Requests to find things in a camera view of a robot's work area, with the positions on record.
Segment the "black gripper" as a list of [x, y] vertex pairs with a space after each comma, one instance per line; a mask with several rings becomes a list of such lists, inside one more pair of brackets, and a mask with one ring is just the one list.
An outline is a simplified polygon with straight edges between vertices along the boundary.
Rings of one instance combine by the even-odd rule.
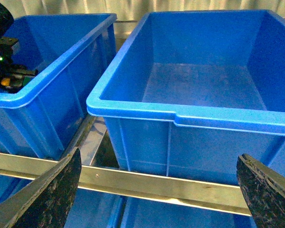
[[10, 78], [10, 86], [0, 84], [0, 93], [17, 93], [38, 75], [38, 70], [30, 70], [22, 64], [15, 64], [12, 56], [19, 44], [17, 38], [0, 38], [0, 82], [3, 78]]

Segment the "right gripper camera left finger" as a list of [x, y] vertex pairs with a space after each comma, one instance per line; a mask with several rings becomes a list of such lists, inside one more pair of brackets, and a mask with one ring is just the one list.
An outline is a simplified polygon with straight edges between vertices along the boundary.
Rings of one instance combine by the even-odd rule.
[[82, 169], [75, 148], [52, 168], [0, 204], [0, 228], [62, 228]]

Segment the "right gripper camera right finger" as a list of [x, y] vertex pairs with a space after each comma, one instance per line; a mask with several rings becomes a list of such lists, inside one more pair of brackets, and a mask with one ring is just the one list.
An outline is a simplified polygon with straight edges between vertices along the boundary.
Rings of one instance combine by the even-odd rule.
[[244, 153], [237, 180], [256, 226], [285, 228], [285, 177]]

